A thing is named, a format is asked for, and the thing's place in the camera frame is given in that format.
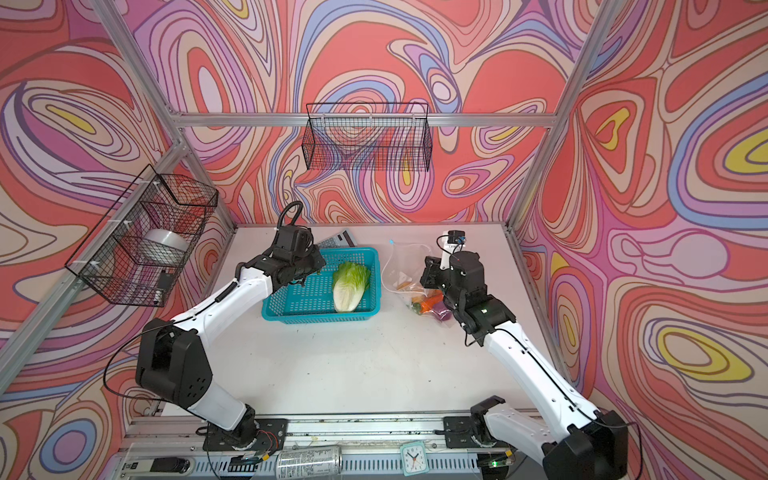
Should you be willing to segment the purple red onion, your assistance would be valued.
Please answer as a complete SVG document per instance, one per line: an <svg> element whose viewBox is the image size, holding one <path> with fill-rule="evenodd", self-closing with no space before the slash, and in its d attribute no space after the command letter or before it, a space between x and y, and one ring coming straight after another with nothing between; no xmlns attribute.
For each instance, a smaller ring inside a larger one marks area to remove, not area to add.
<svg viewBox="0 0 768 480"><path fill-rule="evenodd" d="M453 317L451 310L444 304L443 301L438 301L432 306L431 314L436 320L440 322L451 320Z"/></svg>

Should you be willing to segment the green lettuce leaf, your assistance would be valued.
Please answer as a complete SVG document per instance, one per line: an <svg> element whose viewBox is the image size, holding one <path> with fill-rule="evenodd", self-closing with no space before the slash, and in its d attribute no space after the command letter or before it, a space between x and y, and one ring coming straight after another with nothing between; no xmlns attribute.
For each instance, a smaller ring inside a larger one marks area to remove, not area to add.
<svg viewBox="0 0 768 480"><path fill-rule="evenodd" d="M344 262L333 274L332 295L336 312L353 312L366 292L370 281L370 270L361 264Z"/></svg>

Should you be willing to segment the clear zip top bag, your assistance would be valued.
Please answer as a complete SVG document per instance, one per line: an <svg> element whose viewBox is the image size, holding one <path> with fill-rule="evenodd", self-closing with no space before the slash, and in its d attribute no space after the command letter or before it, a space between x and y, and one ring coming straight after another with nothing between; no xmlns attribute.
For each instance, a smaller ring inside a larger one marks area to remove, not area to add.
<svg viewBox="0 0 768 480"><path fill-rule="evenodd" d="M412 313L418 315L411 309L414 297L442 294L440 290L424 287L420 281L425 269L425 259L433 255L432 249L426 244L394 240L390 240L388 246L390 254L382 270L382 285L386 291L396 295ZM436 320L431 312L418 316Z"/></svg>

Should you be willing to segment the orange carrot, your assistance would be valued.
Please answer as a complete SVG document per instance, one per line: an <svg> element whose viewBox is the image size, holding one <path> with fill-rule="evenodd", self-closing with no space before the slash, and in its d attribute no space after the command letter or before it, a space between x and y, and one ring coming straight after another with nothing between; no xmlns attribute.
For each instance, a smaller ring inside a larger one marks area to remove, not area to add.
<svg viewBox="0 0 768 480"><path fill-rule="evenodd" d="M435 306L443 299L443 295L435 293L431 295L419 295L412 299L411 309L418 315L424 315L434 310Z"/></svg>

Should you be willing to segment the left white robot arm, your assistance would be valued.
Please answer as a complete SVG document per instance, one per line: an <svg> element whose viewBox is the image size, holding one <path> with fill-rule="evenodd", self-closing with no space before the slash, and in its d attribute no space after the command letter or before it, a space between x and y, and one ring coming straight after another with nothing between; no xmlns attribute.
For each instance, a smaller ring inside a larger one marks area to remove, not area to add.
<svg viewBox="0 0 768 480"><path fill-rule="evenodd" d="M240 263L234 278L201 304L142 331L136 383L225 432L239 443L255 436L252 408L214 380L209 345L249 309L325 266L308 227L279 226L271 245Z"/></svg>

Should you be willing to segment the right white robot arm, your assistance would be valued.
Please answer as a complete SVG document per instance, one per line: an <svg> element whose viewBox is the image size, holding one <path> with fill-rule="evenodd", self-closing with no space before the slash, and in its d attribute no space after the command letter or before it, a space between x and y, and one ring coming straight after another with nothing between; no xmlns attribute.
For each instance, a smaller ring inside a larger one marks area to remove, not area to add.
<svg viewBox="0 0 768 480"><path fill-rule="evenodd" d="M491 295L477 253L428 256L420 283L438 290L466 335L498 360L540 414L520 413L498 397L475 405L482 442L504 442L540 464L549 479L622 479L628 473L629 427L602 413L541 354L513 312Z"/></svg>

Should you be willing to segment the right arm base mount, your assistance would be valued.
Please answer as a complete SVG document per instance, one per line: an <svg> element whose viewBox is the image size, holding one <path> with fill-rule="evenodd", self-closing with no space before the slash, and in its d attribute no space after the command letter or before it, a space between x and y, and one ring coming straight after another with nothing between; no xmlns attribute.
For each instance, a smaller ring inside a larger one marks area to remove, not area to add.
<svg viewBox="0 0 768 480"><path fill-rule="evenodd" d="M492 395L473 405L468 415L445 416L442 419L442 427L435 429L433 433L441 436L449 449L505 448L515 452L517 451L515 446L491 435L484 420L484 415L492 407L505 404L505 399Z"/></svg>

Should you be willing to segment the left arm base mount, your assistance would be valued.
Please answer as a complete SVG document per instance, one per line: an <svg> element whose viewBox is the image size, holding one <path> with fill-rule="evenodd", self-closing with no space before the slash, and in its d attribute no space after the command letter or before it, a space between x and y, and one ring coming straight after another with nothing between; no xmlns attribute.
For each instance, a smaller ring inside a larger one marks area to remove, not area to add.
<svg viewBox="0 0 768 480"><path fill-rule="evenodd" d="M201 427L203 449L207 452L253 451L273 454L285 444L289 421L286 418L259 417L246 404L243 418L233 430L225 430L212 423Z"/></svg>

